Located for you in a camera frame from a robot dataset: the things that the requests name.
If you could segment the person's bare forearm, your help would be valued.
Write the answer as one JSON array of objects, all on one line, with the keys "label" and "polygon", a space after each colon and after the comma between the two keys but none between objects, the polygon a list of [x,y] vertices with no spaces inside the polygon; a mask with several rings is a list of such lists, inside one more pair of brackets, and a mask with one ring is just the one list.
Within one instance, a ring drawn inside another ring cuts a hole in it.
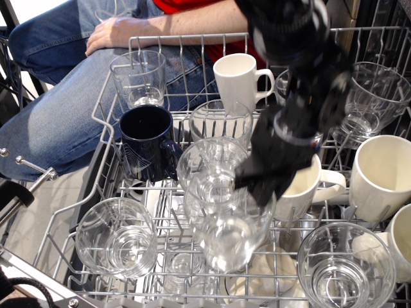
[{"label": "person's bare forearm", "polygon": [[218,44],[217,34],[242,33],[248,22],[235,1],[218,1],[193,10],[148,19],[142,37],[164,37],[169,46]]}]

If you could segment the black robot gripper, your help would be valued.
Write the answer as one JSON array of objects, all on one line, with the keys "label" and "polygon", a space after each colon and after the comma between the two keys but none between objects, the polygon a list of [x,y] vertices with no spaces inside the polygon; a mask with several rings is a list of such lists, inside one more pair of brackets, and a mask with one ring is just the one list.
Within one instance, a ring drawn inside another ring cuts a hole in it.
[{"label": "black robot gripper", "polygon": [[282,197],[295,172],[308,167],[318,151],[285,141],[277,125],[285,124],[298,137],[309,137],[326,135],[345,117],[351,70],[290,74],[286,105],[268,107],[261,113],[251,138],[251,154],[235,170],[234,188],[248,188],[259,207]]}]

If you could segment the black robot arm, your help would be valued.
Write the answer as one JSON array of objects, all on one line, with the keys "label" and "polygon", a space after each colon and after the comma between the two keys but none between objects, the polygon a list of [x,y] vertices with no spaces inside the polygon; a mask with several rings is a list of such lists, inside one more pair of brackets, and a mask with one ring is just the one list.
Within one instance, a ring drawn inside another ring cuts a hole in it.
[{"label": "black robot arm", "polygon": [[238,1],[238,6],[259,56],[290,72],[285,104],[262,111],[250,155],[235,170],[234,188],[246,188],[264,207],[311,164],[319,148],[315,136],[342,124],[353,65],[331,36],[322,1]]}]

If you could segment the person's resting hand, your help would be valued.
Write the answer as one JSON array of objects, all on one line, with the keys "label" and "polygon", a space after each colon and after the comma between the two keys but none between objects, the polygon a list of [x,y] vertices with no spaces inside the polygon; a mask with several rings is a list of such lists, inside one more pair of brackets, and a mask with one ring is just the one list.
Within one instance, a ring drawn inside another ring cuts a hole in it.
[{"label": "person's resting hand", "polygon": [[88,38],[85,55],[100,49],[127,48],[132,37],[150,36],[153,28],[148,20],[133,17],[113,17],[97,25]]}]

